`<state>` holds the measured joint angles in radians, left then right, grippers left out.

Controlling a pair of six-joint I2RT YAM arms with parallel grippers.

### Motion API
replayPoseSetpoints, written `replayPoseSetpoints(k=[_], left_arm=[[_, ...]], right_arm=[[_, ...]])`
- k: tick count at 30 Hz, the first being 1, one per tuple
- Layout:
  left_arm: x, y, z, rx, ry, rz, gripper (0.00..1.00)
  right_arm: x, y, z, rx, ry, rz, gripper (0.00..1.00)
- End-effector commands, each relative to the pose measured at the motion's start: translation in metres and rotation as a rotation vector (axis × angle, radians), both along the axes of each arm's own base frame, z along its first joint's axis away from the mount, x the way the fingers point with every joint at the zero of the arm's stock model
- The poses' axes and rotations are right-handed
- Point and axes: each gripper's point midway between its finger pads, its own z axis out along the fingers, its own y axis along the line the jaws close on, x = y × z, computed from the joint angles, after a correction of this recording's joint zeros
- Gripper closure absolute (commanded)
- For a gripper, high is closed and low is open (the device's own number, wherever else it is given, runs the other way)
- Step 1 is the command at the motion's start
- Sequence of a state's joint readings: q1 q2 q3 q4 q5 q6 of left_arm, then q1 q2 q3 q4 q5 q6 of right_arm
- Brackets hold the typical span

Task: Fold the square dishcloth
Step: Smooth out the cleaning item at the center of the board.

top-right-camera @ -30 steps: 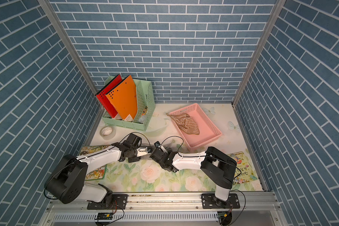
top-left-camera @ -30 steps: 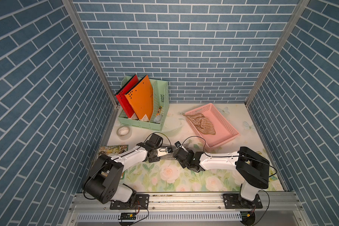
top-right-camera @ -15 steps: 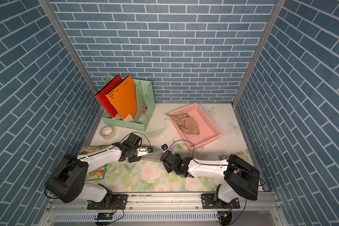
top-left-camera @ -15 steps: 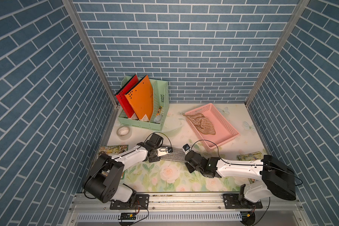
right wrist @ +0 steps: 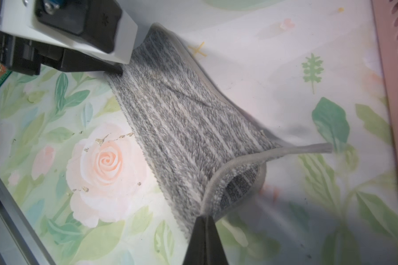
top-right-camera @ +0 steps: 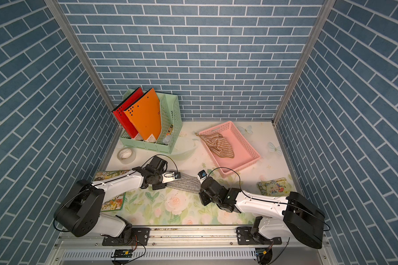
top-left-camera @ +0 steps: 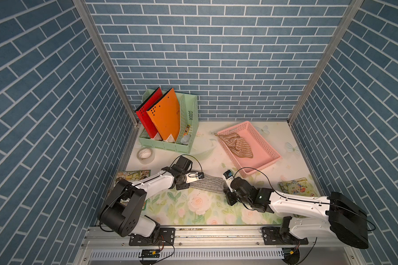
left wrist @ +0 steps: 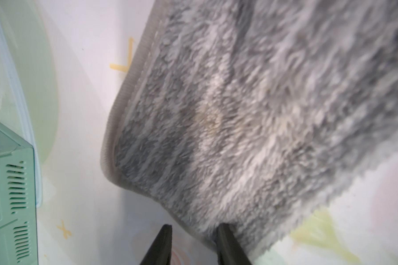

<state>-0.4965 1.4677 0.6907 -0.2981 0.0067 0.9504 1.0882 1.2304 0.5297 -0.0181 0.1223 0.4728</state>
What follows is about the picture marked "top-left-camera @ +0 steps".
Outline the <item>grey striped dishcloth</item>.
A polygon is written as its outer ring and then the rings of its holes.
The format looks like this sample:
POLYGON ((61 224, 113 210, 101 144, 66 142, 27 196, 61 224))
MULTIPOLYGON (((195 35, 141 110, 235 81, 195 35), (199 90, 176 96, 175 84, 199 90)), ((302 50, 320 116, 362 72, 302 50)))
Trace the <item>grey striped dishcloth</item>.
POLYGON ((190 183, 190 188, 218 194, 223 194, 226 187, 227 184, 222 177, 209 175, 204 175, 203 179, 190 183))

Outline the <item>brown striped dishcloth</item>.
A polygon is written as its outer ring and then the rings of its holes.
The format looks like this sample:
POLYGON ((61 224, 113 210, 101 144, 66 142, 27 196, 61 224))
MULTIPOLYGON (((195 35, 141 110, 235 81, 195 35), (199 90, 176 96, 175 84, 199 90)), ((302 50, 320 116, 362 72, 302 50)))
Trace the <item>brown striped dishcloth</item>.
POLYGON ((239 158, 253 158, 253 152, 247 141, 238 135, 236 132, 232 132, 227 135, 215 134, 215 136, 222 140, 233 155, 239 158))

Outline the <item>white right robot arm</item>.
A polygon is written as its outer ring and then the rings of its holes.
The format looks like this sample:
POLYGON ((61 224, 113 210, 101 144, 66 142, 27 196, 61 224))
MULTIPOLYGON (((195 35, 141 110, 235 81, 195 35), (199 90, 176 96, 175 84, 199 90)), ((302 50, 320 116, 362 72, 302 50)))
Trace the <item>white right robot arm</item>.
POLYGON ((242 203, 249 210, 283 218, 279 234, 284 242, 297 242, 308 237, 336 237, 354 248, 369 247, 367 213, 341 193, 305 197, 272 188, 255 188, 248 181, 234 177, 230 171, 223 179, 229 205, 242 203))

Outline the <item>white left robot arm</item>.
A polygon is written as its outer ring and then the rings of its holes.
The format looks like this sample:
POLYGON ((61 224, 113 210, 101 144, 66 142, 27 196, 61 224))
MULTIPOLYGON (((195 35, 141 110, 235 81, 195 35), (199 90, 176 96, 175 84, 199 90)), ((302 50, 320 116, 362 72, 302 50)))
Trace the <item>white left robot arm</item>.
POLYGON ((149 240, 159 239, 160 224, 142 215, 144 203, 162 191, 188 189, 191 182, 203 179, 203 167, 199 165, 198 171, 193 170, 192 158, 180 155, 170 166, 143 180, 119 180, 98 211, 99 226, 106 225, 106 232, 121 237, 139 235, 149 240))

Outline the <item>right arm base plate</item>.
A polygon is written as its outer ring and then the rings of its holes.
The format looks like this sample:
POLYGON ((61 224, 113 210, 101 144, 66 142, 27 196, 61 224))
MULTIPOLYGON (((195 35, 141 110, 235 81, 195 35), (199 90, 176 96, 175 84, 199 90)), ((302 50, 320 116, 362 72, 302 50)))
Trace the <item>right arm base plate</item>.
POLYGON ((265 245, 308 245, 308 239, 298 239, 280 226, 267 226, 261 229, 265 245))

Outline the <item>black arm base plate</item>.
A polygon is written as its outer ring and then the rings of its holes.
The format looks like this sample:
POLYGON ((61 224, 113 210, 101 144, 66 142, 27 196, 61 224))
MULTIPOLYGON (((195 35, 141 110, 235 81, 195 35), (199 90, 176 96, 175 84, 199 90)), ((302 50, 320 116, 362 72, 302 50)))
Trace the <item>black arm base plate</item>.
POLYGON ((171 246, 175 241, 174 227, 159 227, 149 237, 132 235, 129 246, 171 246))

